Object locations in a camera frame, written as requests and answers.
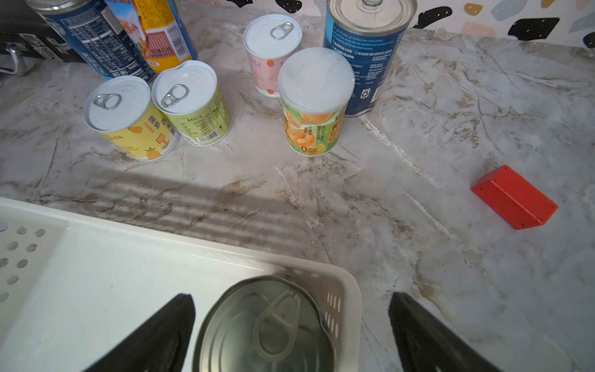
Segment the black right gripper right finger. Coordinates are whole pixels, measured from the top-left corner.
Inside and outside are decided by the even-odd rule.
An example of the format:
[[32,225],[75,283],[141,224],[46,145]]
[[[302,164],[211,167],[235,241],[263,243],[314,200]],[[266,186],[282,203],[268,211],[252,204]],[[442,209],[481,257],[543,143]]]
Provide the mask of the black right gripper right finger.
[[498,371],[409,294],[392,294],[390,324],[405,371]]

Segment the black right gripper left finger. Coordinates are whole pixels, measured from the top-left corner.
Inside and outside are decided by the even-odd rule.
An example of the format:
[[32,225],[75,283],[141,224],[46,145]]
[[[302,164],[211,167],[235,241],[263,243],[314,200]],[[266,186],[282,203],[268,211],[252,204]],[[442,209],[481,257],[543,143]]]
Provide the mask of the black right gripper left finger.
[[195,304],[178,294],[88,371],[181,371],[195,323]]

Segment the dark tomato tin can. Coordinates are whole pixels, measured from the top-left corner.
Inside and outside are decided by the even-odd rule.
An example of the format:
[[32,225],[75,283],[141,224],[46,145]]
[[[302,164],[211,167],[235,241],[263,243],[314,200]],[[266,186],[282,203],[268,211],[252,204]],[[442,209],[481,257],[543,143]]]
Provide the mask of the dark tomato tin can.
[[205,316],[194,371],[334,371],[336,352],[313,297],[279,276],[229,288]]

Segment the blue tin can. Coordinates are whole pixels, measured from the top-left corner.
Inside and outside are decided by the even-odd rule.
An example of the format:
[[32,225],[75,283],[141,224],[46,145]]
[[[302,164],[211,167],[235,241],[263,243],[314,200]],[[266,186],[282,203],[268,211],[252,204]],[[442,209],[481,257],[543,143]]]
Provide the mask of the blue tin can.
[[417,6],[412,0],[327,1],[323,46],[342,54],[355,74],[347,116],[360,116],[375,106]]
[[29,0],[26,3],[104,79],[136,76],[150,83],[156,72],[104,1]]

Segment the tall yellow orange can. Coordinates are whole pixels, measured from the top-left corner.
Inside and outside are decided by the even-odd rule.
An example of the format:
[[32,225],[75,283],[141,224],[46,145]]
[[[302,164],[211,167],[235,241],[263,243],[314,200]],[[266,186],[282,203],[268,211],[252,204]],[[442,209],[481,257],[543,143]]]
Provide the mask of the tall yellow orange can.
[[197,58],[175,2],[114,0],[106,4],[156,73]]

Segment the white plastic basket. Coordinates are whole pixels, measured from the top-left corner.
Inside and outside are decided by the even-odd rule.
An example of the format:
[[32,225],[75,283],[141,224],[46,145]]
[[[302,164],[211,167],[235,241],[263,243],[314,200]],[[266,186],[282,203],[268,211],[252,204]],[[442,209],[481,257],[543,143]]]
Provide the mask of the white plastic basket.
[[82,371],[175,295],[201,324],[228,288],[271,274],[311,293],[337,370],[357,370],[362,297],[342,268],[4,198],[1,369]]

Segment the red rectangular block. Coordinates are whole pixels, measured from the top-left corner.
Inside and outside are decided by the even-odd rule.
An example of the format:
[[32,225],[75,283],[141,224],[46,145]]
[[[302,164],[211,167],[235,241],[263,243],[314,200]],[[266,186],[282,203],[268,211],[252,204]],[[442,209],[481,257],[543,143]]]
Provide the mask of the red rectangular block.
[[558,210],[554,201],[507,165],[484,175],[471,191],[516,230],[543,226]]

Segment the yellow pineapple small can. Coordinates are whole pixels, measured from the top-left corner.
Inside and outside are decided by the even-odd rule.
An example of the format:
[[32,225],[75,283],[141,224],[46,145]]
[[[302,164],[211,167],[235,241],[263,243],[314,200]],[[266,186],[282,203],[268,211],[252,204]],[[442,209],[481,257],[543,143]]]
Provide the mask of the yellow pineapple small can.
[[138,161],[161,159],[181,135],[154,105],[150,86],[140,77],[115,77],[85,102],[87,125]]

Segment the light green small can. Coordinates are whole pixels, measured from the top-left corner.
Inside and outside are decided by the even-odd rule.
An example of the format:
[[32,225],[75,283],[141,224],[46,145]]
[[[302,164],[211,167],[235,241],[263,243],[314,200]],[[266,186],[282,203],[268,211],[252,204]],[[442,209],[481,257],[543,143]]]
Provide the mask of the light green small can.
[[151,88],[153,103],[192,146],[207,147],[232,129],[232,115],[206,63],[188,60],[159,74]]

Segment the green peach can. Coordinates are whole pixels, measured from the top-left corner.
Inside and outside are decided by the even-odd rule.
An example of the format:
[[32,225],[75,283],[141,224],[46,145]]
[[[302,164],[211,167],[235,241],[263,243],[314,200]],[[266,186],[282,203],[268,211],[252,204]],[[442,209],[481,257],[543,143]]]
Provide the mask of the green peach can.
[[278,84],[291,149],[307,157],[330,152],[355,88],[348,60],[328,48],[303,49],[284,63]]

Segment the pink small can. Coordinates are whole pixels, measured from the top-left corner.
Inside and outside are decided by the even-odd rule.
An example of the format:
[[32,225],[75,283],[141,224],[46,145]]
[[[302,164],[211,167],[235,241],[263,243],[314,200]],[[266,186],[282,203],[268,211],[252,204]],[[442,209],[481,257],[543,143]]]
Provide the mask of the pink small can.
[[278,98],[280,68],[302,44],[302,28],[291,17],[263,15],[245,29],[243,43],[257,90]]

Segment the black briefcase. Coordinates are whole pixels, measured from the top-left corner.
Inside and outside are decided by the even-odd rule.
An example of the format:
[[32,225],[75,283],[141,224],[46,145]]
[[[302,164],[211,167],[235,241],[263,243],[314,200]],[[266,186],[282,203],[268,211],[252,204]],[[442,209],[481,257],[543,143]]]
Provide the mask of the black briefcase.
[[1,73],[26,74],[26,58],[84,60],[24,1],[1,2]]

